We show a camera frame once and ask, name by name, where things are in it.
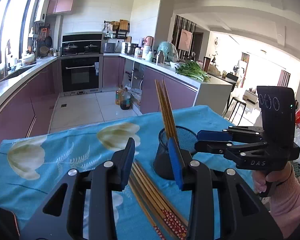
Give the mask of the pink sleeved right forearm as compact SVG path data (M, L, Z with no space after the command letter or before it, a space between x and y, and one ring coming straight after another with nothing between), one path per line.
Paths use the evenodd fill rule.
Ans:
M270 214L284 239L300 239L300 184L294 171L277 185L270 198Z

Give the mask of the right hand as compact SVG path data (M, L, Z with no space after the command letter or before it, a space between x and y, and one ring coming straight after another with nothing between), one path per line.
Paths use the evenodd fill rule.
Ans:
M288 162L284 169L280 171L272 171L265 174L262 171L253 171L252 178L254 183L254 190L257 193L264 193L267 190L267 183L283 183L292 174L291 163Z

